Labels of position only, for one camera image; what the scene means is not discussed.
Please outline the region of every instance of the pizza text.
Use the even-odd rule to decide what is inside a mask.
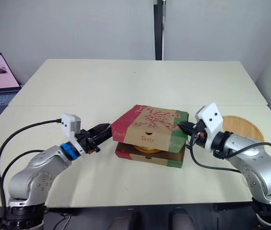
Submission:
[[[170,113],[170,112],[158,111],[158,110],[155,110],[155,109],[152,109],[152,108],[143,107],[143,106],[141,106],[135,112],[136,113],[141,113],[143,111],[148,111],[151,114],[159,114],[159,115],[162,115],[162,116],[172,116],[172,117],[177,117],[177,118],[181,117],[180,114],[174,114],[174,113]]]

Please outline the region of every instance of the pizza box lid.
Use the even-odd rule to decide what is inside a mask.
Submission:
[[[187,112],[135,105],[111,124],[113,140],[121,143],[179,153],[187,135],[177,125]]]

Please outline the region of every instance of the white table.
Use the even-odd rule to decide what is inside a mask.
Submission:
[[[49,59],[10,106],[266,105],[240,62]]]
[[[82,119],[82,127],[90,128],[103,122],[113,122],[133,105],[104,106],[94,109],[84,104],[72,106],[11,106],[0,116],[0,145],[15,130],[25,125],[59,118],[70,112]],[[200,106],[164,106],[188,111],[190,121]],[[222,115],[236,115],[255,124],[266,141],[271,142],[271,111],[267,106],[219,106]],[[59,124],[34,127],[15,137],[6,147],[2,168],[26,150],[46,149],[66,142]],[[118,158],[116,143],[108,140],[101,146],[102,153],[79,158],[59,175],[49,193],[49,207],[128,206],[147,204],[179,204],[206,202],[250,201],[251,194],[242,175],[203,169],[191,160],[186,151],[182,169]],[[219,167],[231,167],[227,161],[216,159],[211,153],[195,147],[199,162]],[[29,159],[23,157],[11,168],[10,178]]]

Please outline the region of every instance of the stacked pizza box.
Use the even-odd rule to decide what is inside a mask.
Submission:
[[[179,110],[135,105],[111,125],[113,140],[119,142],[116,155],[181,168],[187,135],[177,124],[188,117]]]

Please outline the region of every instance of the gray floor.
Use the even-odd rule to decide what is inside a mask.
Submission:
[[[134,206],[142,216],[143,230],[168,230],[168,214],[175,207],[182,207],[192,216],[197,230],[250,230],[255,226],[256,217],[250,207],[215,210],[214,204],[151,205]],[[111,221],[129,207],[81,208],[73,216],[65,230],[106,230]],[[45,214],[45,230],[53,229],[62,219],[58,213]],[[56,230],[61,230],[64,222]]]

